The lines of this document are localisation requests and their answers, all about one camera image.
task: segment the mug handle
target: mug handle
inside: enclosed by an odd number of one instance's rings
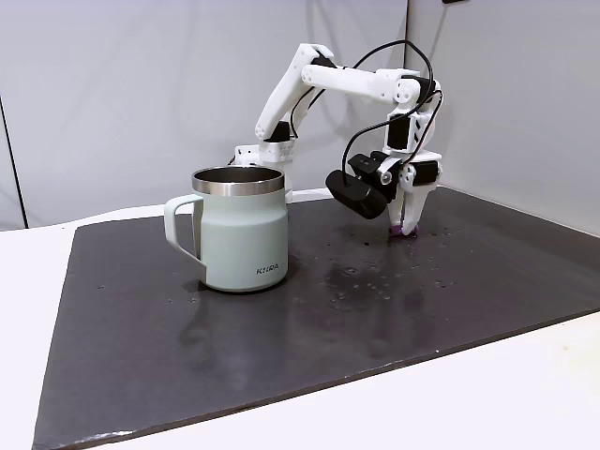
[[[165,234],[167,236],[167,241],[177,250],[185,253],[191,259],[193,259],[196,263],[204,266],[204,263],[200,261],[197,257],[189,253],[179,244],[177,240],[177,227],[175,226],[175,212],[179,206],[182,206],[187,203],[195,203],[195,202],[203,202],[203,198],[197,194],[188,194],[183,195],[181,197],[175,197],[174,199],[170,199],[165,203]]]

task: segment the stainless steel rim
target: stainless steel rim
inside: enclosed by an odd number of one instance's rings
[[[195,172],[191,185],[203,194],[238,197],[276,192],[284,188],[285,177],[282,171],[271,167],[213,167]]]

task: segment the black mat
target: black mat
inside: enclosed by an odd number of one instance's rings
[[[447,189],[417,239],[329,200],[291,205],[290,227],[287,279],[247,295],[199,288],[162,217],[80,228],[34,448],[180,427],[600,307],[600,240]]]

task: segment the white table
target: white table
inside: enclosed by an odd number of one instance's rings
[[[324,197],[315,189],[295,200]],[[145,206],[0,232],[1,448],[31,448],[77,227],[161,215]],[[109,448],[597,449],[599,417],[600,313]]]

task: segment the black cable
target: black cable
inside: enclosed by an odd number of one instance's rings
[[[393,45],[398,45],[398,44],[408,45],[419,56],[421,56],[421,59],[423,59],[423,61],[425,62],[426,66],[427,66],[427,71],[428,71],[428,75],[429,75],[429,83],[427,85],[427,92],[431,92],[431,88],[433,87],[433,84],[435,83],[433,81],[433,68],[431,67],[431,63],[429,62],[429,60],[425,56],[425,54],[423,52],[421,52],[412,42],[410,42],[407,39],[395,40],[393,42],[388,42],[387,44],[383,44],[382,46],[378,47],[375,50],[370,51],[365,56],[363,56],[360,59],[360,61],[358,61],[358,63],[356,63],[356,66],[357,67],[360,66],[360,64],[362,64],[363,61],[365,61],[367,58],[369,58],[372,54],[379,52],[383,49],[386,49],[388,47],[392,47]],[[350,153],[350,148],[353,146],[354,141],[356,141],[356,139],[359,136],[361,136],[369,131],[372,131],[373,129],[385,127],[387,125],[390,125],[395,120],[403,119],[403,118],[411,115],[412,113],[417,112],[423,105],[425,105],[425,103],[430,99],[430,97],[431,96],[423,97],[423,99],[421,101],[419,101],[417,103],[417,105],[414,108],[412,108],[410,111],[405,112],[403,114],[396,115],[396,116],[392,117],[391,119],[386,120],[385,122],[381,122],[379,124],[375,124],[375,125],[371,125],[370,127],[363,128],[352,136],[352,138],[348,141],[348,145],[346,145],[346,150],[344,150],[344,155],[341,159],[341,174],[342,174],[342,180],[344,182],[344,185],[348,185],[347,178],[346,178],[346,159],[348,158],[348,153]]]
[[[295,105],[293,105],[292,112],[290,113],[290,127],[292,128],[292,133],[293,133],[293,136],[294,136],[294,138],[296,138],[296,139],[298,139],[298,133],[296,133],[296,128],[295,128],[295,126],[293,125],[293,113],[296,111],[296,107],[297,107],[297,106],[300,104],[300,102],[302,101],[302,98],[306,97],[306,96],[307,96],[309,93],[311,93],[313,90],[314,90],[314,86],[313,86],[313,87],[311,87],[310,89],[308,89],[308,90],[307,90],[307,91],[304,93],[304,95],[303,95],[303,96],[301,96],[301,97],[298,99],[298,101],[296,101],[296,104],[295,104]]]
[[[25,228],[29,228],[27,222],[27,213],[25,213],[25,203],[23,201],[23,195],[21,194],[21,184],[19,183],[19,175],[17,174],[17,165],[15,164],[15,157],[12,153],[12,145],[10,144],[10,137],[8,136],[7,118],[4,116],[4,105],[2,104],[2,98],[0,97],[0,113],[2,113],[2,122],[4,124],[4,131],[7,135],[7,146],[8,154],[10,155],[10,163],[12,164],[12,172],[15,175],[15,186],[17,187],[17,195],[19,196],[19,205],[21,206],[22,223]]]

